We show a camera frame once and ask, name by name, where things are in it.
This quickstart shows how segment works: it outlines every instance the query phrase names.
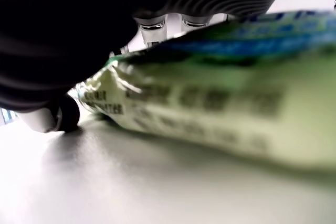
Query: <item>black wheel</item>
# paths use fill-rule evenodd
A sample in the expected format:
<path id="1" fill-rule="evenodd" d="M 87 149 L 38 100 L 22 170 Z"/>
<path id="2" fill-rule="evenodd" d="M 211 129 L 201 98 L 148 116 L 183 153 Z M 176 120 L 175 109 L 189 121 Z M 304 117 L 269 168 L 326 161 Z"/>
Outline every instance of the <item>black wheel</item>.
<path id="1" fill-rule="evenodd" d="M 66 94 L 60 101 L 59 107 L 62 112 L 62 121 L 57 131 L 70 132 L 77 129 L 79 121 L 79 108 L 75 100 Z"/>

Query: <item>small caster wheel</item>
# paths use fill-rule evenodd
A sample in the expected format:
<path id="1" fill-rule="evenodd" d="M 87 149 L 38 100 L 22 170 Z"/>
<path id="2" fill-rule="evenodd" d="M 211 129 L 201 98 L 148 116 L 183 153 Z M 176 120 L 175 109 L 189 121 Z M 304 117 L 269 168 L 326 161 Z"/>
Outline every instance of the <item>small caster wheel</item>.
<path id="1" fill-rule="evenodd" d="M 57 131 L 70 132 L 77 128 L 79 121 L 79 108 L 76 101 L 68 94 L 64 95 L 59 101 L 61 111 L 61 122 Z"/>

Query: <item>green and white package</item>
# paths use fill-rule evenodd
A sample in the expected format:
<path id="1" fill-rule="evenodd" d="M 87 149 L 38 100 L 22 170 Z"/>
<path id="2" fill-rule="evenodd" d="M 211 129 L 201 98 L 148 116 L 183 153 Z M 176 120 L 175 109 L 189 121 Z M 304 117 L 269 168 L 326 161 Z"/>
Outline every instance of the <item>green and white package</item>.
<path id="1" fill-rule="evenodd" d="M 336 15 L 221 23 L 112 58 L 80 101 L 120 126 L 303 169 L 336 168 Z"/>

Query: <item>white table surface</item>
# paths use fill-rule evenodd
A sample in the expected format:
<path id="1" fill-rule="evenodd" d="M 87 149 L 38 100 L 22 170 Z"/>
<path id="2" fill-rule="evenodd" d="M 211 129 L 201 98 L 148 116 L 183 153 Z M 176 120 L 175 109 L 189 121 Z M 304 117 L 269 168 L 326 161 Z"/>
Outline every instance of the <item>white table surface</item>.
<path id="1" fill-rule="evenodd" d="M 335 224 L 336 180 L 127 132 L 0 127 L 0 223 Z"/>

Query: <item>plastic wrapper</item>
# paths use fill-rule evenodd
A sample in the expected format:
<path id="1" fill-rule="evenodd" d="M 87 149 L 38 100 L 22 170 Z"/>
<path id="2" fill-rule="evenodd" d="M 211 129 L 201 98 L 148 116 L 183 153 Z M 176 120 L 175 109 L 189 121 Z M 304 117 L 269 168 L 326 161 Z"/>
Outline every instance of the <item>plastic wrapper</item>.
<path id="1" fill-rule="evenodd" d="M 115 57 L 77 86 L 126 129 L 302 169 L 336 168 L 336 16 L 221 23 Z"/>

